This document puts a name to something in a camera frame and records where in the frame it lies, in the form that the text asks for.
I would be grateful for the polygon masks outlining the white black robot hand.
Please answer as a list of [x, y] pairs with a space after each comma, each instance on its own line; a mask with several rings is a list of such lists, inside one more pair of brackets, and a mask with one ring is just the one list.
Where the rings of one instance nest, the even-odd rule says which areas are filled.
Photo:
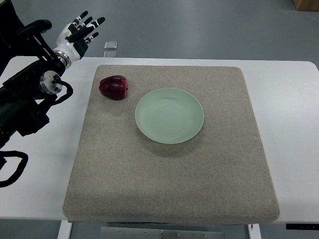
[[53, 52], [63, 58], [67, 66], [82, 59], [89, 44], [99, 35], [97, 28], [104, 22], [103, 16], [93, 19], [87, 10], [82, 12], [61, 31]]

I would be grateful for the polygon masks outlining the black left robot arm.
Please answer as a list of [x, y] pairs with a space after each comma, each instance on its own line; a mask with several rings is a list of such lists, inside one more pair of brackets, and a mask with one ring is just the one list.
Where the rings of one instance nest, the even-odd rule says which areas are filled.
[[36, 56], [38, 60], [4, 81], [0, 88], [0, 145], [18, 132], [25, 136], [48, 124], [51, 106], [69, 98], [73, 90], [58, 98], [64, 83], [60, 77], [67, 63], [47, 45], [42, 33], [52, 27], [49, 20], [24, 25], [9, 0], [0, 2], [0, 70], [16, 56]]

